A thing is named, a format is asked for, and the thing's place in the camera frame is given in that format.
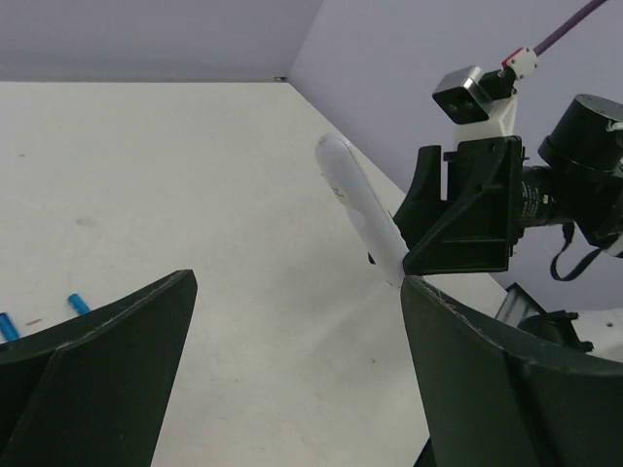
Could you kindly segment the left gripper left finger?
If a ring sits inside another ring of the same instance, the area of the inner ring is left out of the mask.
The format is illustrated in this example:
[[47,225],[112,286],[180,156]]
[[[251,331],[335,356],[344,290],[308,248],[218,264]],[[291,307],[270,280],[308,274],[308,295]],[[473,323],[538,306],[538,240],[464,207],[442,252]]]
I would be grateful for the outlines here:
[[2,344],[2,465],[151,465],[197,293],[178,270]]

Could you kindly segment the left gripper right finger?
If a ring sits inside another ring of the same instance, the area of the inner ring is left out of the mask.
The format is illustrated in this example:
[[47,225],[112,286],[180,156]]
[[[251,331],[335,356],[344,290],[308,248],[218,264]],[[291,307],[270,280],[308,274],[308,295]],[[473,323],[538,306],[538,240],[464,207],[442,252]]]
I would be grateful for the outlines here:
[[466,306],[416,276],[400,301],[428,441],[420,466],[618,466],[622,366]]

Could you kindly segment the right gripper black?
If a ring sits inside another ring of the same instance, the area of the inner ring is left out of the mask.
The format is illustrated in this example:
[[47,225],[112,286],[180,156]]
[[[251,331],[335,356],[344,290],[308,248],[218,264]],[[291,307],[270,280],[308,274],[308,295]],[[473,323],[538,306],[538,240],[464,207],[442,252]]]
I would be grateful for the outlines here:
[[519,136],[464,141],[452,152],[418,151],[416,170],[393,216],[408,275],[500,272],[516,243],[524,146]]

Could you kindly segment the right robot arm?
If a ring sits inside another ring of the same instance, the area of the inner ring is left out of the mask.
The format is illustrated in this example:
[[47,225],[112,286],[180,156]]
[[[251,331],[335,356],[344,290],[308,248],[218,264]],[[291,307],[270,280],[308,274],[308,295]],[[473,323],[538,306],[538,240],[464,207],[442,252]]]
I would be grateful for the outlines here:
[[581,231],[593,251],[554,280],[578,278],[602,253],[622,255],[622,106],[577,95],[525,166],[520,137],[468,140],[450,152],[420,148],[394,222],[408,275],[502,272],[527,228],[559,225],[566,244]]

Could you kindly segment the white remote control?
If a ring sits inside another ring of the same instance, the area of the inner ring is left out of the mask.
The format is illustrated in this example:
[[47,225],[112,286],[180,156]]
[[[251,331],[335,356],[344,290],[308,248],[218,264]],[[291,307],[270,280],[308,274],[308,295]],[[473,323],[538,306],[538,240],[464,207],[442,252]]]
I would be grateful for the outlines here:
[[327,133],[320,137],[314,154],[322,176],[345,208],[369,257],[381,268],[388,284],[400,287],[405,277],[402,261],[407,245],[354,151],[346,140]]

